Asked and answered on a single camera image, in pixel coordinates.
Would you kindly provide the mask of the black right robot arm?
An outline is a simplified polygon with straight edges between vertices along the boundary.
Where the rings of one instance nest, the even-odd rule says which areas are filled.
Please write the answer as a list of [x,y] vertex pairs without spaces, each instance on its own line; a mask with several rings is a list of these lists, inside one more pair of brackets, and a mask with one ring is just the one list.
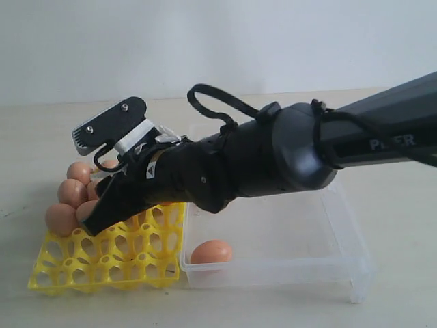
[[340,109],[323,102],[255,109],[205,84],[188,102],[223,122],[218,133],[192,141],[155,125],[132,96],[72,132],[80,155],[95,161],[110,150],[98,203],[80,227],[96,236],[156,205],[191,202],[218,213],[238,197],[323,189],[343,168],[416,161],[436,165],[436,74],[431,73]]

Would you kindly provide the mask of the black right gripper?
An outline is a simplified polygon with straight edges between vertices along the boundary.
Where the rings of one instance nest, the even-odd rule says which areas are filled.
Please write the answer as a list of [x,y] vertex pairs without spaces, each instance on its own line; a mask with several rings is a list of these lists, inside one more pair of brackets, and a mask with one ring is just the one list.
[[99,199],[79,226],[97,236],[155,205],[190,202],[191,147],[173,146],[141,154],[126,169],[103,178],[95,187]]

